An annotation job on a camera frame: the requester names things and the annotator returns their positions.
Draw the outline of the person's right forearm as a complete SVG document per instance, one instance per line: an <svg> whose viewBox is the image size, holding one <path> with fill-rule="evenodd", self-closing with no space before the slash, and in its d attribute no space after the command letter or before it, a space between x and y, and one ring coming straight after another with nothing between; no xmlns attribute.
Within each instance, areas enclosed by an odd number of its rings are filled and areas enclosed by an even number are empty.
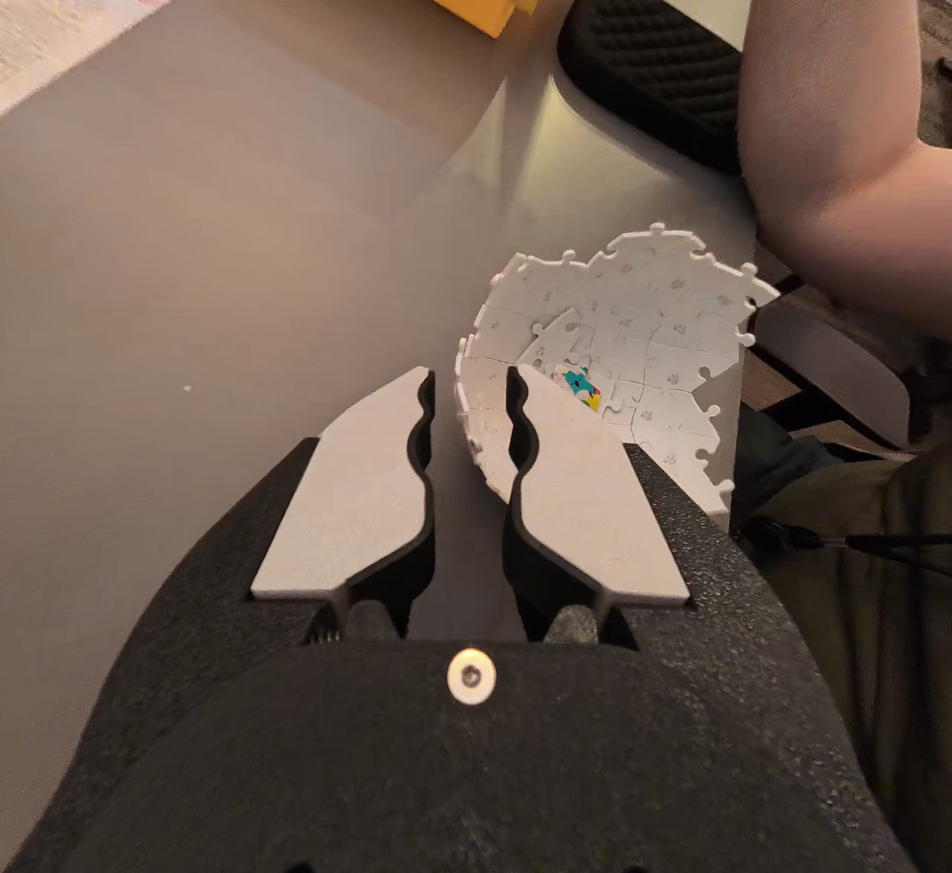
<svg viewBox="0 0 952 873"><path fill-rule="evenodd" d="M950 151L919 138L919 0L752 0L738 139L760 239L843 305L951 334Z"/></svg>

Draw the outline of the white loose puzzle piece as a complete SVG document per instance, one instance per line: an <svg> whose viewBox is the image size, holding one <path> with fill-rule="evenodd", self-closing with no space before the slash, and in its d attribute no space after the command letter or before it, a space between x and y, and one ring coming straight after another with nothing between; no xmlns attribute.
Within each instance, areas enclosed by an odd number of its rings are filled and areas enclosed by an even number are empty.
<svg viewBox="0 0 952 873"><path fill-rule="evenodd" d="M581 366L589 359L594 328L582 323L576 308L568 308L548 325L532 327L534 340L515 360L551 376L559 365Z"/></svg>

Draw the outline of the colourful loose puzzle piece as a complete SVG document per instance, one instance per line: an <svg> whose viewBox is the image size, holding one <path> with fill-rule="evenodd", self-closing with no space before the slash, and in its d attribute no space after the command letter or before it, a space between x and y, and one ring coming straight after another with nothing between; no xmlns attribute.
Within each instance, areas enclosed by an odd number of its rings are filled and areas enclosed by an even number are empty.
<svg viewBox="0 0 952 873"><path fill-rule="evenodd" d="M593 411L601 404L601 389L589 379L587 367L559 364L554 368L552 379L561 388L570 391L573 397Z"/></svg>

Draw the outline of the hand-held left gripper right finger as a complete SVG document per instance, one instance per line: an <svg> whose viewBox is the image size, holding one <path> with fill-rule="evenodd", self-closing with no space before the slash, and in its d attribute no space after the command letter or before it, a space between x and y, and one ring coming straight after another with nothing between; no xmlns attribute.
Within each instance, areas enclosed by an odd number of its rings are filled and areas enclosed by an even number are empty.
<svg viewBox="0 0 952 873"><path fill-rule="evenodd" d="M533 607L677 605L689 590L624 445L528 365L507 368L516 467L504 570Z"/></svg>

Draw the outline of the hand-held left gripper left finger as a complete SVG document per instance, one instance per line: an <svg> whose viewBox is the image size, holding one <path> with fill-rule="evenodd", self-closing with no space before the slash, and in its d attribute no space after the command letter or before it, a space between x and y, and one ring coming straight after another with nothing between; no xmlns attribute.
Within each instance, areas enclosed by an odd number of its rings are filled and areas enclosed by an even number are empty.
<svg viewBox="0 0 952 873"><path fill-rule="evenodd" d="M413 367L351 405L319 435L250 587L257 600L340 600L424 530L424 465L411 434L427 427L429 368Z"/></svg>

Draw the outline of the white half puzzle ball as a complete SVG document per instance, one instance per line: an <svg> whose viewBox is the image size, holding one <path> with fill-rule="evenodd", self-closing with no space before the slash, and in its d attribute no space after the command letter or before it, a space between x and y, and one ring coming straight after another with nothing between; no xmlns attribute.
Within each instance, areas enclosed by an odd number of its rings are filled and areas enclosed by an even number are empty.
<svg viewBox="0 0 952 873"><path fill-rule="evenodd" d="M623 444L640 447L710 517L729 511L732 483L706 474L720 444L694 391L735 367L755 343L751 316L779 297L745 263L734 269L691 232L653 224L626 233L589 261L567 250L558 261L517 253L494 276L468 337L458 347L454 392L464 436L487 487L509 500L506 370L568 308L594 328L589 379L601 389L593 411Z"/></svg>

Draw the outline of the dark blue trousers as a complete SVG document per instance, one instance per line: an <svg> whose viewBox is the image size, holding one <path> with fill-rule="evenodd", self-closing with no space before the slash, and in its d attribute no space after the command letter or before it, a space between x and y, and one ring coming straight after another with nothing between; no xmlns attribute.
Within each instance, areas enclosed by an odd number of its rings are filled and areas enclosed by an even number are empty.
<svg viewBox="0 0 952 873"><path fill-rule="evenodd" d="M765 412L741 404L732 516L740 522L796 480L842 463L817 438L793 438Z"/></svg>

